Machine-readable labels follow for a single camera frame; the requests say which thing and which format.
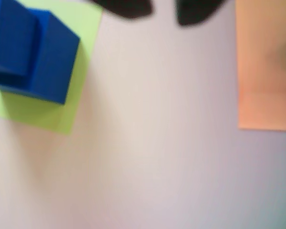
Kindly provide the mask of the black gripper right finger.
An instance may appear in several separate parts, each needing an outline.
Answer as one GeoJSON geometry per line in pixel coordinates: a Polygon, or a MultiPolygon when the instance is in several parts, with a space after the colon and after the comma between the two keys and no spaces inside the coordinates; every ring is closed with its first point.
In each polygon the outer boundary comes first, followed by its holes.
{"type": "Polygon", "coordinates": [[[196,26],[212,17],[225,0],[176,0],[176,16],[180,26],[196,26]]]}

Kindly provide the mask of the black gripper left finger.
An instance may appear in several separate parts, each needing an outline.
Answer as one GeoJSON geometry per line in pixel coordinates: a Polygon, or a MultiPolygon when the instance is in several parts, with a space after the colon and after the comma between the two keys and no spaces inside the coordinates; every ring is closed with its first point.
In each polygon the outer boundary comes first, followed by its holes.
{"type": "Polygon", "coordinates": [[[91,0],[91,2],[126,19],[149,16],[153,12],[150,0],[91,0]]]}

